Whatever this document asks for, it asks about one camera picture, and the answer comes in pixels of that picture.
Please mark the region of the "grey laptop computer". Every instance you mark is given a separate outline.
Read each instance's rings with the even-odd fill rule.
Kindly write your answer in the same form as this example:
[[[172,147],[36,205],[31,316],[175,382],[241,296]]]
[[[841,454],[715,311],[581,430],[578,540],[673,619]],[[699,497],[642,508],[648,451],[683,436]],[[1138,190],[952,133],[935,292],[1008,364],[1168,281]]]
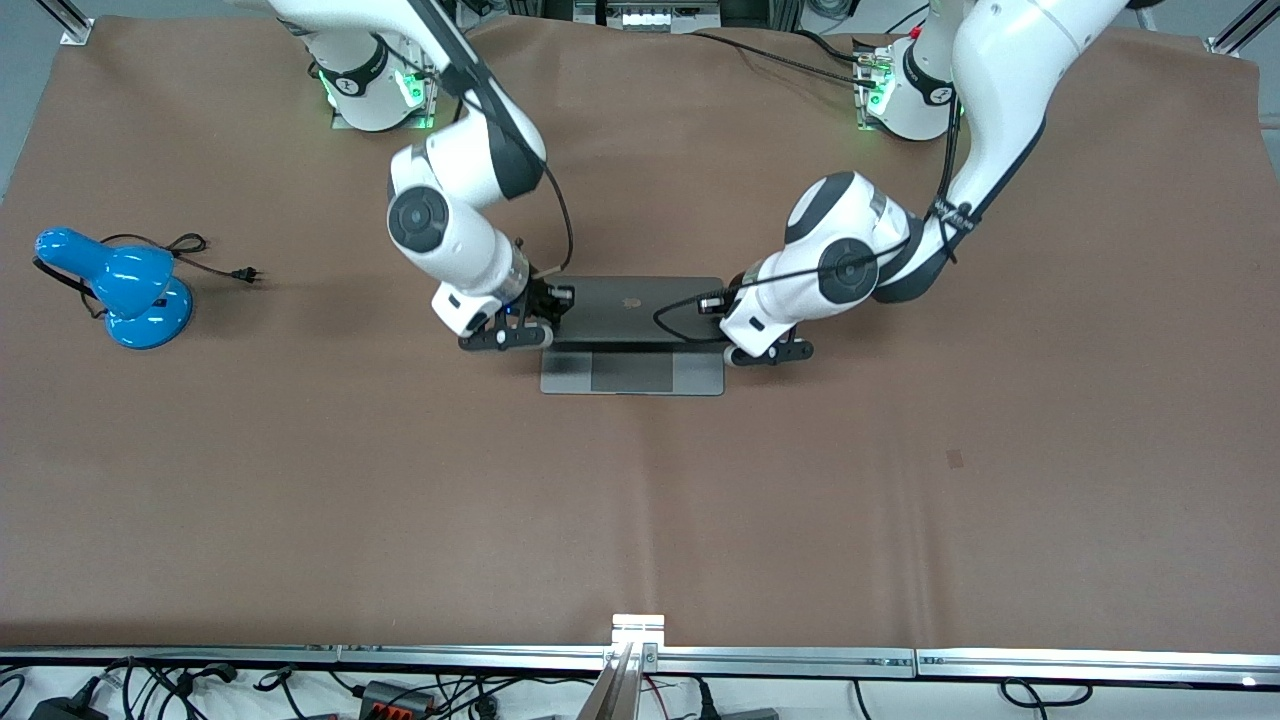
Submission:
[[[541,354],[545,395],[716,397],[724,346],[712,315],[676,304],[721,290],[714,277],[559,275],[573,293]]]

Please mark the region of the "brown table cover sheet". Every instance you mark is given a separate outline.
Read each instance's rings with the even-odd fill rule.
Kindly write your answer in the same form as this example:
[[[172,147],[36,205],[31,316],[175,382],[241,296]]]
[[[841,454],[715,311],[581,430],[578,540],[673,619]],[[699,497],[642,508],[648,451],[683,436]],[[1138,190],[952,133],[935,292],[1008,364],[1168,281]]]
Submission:
[[[387,236],[256,18],[104,17],[0,202],[0,644],[1280,652],[1280,183],[1258,68],[1110,29],[931,292],[714,398],[550,396]],[[33,264],[175,256],[113,342]]]

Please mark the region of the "metal rack with power strip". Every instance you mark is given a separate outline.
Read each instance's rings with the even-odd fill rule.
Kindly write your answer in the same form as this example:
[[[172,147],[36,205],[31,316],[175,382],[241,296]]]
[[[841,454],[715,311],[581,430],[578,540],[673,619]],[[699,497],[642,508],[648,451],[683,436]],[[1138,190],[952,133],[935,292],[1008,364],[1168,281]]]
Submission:
[[[630,33],[686,35],[722,26],[718,0],[570,0],[568,18]]]

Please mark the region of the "blue desk lamp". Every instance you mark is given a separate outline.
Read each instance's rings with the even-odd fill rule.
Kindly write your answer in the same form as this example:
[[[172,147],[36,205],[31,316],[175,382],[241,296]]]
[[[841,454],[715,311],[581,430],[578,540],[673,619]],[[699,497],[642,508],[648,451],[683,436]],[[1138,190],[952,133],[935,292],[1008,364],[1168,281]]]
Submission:
[[[36,237],[33,264],[76,291],[124,348],[173,341],[195,307],[188,286],[175,277],[174,254],[152,243],[106,243],[54,227]]]

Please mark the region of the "grey connector box orange levers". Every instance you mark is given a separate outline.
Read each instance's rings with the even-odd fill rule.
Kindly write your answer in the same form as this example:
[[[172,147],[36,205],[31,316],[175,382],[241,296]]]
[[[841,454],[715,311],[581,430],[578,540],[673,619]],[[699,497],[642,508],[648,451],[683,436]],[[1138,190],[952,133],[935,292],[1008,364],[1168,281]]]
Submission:
[[[356,691],[357,720],[428,720],[436,707],[433,693],[388,682],[367,682]]]

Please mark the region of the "aluminium corner profile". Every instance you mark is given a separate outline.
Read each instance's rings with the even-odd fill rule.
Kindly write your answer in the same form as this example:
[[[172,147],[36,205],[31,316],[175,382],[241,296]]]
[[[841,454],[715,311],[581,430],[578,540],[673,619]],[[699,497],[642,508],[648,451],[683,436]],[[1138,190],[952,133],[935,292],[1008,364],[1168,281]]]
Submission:
[[[73,0],[35,0],[60,27],[60,45],[82,47],[88,42],[95,18],[81,10]]]
[[[1271,22],[1272,4],[1274,0],[1251,0],[1217,35],[1204,40],[1204,49],[1212,54],[1239,56],[1239,51]]]

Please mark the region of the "black power adapter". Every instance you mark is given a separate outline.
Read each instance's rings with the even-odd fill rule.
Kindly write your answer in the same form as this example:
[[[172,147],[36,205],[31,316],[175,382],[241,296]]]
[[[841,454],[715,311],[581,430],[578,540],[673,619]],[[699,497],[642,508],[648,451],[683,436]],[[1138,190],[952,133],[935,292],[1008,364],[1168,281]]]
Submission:
[[[91,705],[68,697],[41,700],[27,720],[110,720]]]

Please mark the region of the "aluminium table edge rail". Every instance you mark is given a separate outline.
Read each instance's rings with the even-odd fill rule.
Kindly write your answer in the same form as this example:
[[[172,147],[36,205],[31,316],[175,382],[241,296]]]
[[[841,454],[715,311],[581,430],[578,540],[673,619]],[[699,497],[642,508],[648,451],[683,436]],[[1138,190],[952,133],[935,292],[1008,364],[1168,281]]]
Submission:
[[[365,651],[364,644],[225,644],[225,646],[5,646],[0,666],[93,666],[133,659],[163,666],[225,662],[242,667],[276,667],[287,664],[333,665],[344,655]]]
[[[617,656],[590,644],[337,646],[340,664],[595,671]],[[654,644],[644,655],[658,674],[908,679],[916,675],[911,650],[804,647],[677,647]]]
[[[915,665],[920,676],[1018,676],[1280,691],[1280,653],[951,648],[918,650]]]

